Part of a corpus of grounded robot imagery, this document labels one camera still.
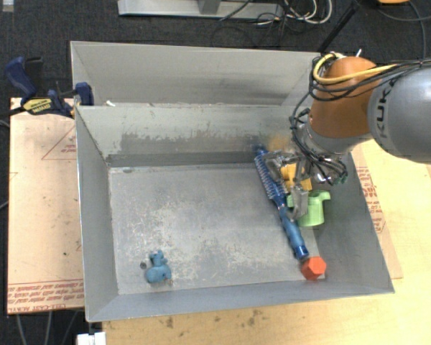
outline yellow cable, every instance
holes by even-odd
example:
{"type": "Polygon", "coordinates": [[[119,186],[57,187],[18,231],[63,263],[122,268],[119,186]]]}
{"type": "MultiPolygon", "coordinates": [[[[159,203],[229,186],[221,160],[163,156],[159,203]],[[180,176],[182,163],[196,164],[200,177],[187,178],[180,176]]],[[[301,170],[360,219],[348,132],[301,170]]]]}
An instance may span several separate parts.
{"type": "Polygon", "coordinates": [[[330,58],[334,58],[334,57],[340,59],[340,58],[344,58],[345,55],[334,52],[334,53],[327,54],[327,55],[323,56],[322,58],[320,58],[318,60],[318,62],[316,63],[315,67],[313,68],[313,78],[315,79],[315,81],[317,81],[320,84],[336,84],[339,82],[348,81],[348,80],[355,78],[355,77],[359,77],[360,75],[380,73],[380,72],[383,72],[387,69],[390,69],[390,68],[396,66],[396,64],[384,65],[384,66],[379,66],[379,67],[372,68],[372,69],[362,70],[360,72],[342,75],[340,77],[335,77],[335,78],[321,77],[318,73],[319,70],[321,69],[321,67],[324,65],[324,63],[327,60],[329,60],[330,58]]]}

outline orange block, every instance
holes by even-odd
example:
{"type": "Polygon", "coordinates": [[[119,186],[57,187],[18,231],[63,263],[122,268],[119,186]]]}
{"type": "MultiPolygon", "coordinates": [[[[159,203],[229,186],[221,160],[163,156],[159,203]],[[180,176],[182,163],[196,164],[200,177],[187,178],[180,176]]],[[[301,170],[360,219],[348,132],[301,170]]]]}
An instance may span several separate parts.
{"type": "Polygon", "coordinates": [[[327,265],[321,257],[310,257],[302,264],[300,271],[305,279],[316,280],[319,276],[324,275],[326,267],[327,265]]]}

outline wooden table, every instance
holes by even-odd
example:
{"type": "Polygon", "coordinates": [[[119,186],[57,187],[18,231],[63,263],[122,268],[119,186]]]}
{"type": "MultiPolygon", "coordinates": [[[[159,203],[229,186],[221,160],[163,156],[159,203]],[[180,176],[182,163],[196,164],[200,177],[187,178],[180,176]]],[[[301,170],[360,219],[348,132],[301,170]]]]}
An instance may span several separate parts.
{"type": "Polygon", "coordinates": [[[363,153],[404,277],[395,294],[103,323],[108,345],[431,344],[431,168],[363,153]]]}

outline blue brush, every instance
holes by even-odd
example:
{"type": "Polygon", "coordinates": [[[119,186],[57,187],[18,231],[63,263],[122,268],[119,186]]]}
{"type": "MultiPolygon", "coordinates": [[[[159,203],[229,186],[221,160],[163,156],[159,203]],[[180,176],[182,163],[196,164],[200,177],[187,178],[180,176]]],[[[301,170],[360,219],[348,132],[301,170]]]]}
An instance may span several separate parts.
{"type": "Polygon", "coordinates": [[[259,148],[256,151],[256,157],[254,162],[256,164],[257,171],[259,172],[260,179],[264,184],[265,190],[269,199],[272,199],[279,211],[279,216],[281,217],[282,227],[286,231],[287,237],[289,238],[290,245],[294,250],[295,258],[302,261],[310,255],[308,249],[305,246],[305,241],[302,238],[302,233],[300,233],[299,226],[295,221],[291,221],[287,217],[287,207],[286,207],[286,189],[283,183],[275,182],[268,172],[267,165],[263,156],[267,154],[268,151],[264,148],[259,148]]]}

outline gray metal bin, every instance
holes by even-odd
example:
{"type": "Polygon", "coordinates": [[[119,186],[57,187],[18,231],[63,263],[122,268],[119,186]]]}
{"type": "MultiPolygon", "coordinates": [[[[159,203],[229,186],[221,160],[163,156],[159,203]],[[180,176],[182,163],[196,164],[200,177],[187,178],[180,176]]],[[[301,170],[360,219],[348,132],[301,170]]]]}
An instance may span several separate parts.
{"type": "Polygon", "coordinates": [[[72,42],[88,321],[392,293],[353,160],[325,223],[302,229],[325,278],[300,274],[253,146],[289,139],[312,52],[72,42]],[[172,281],[149,284],[161,249],[172,281]]]}

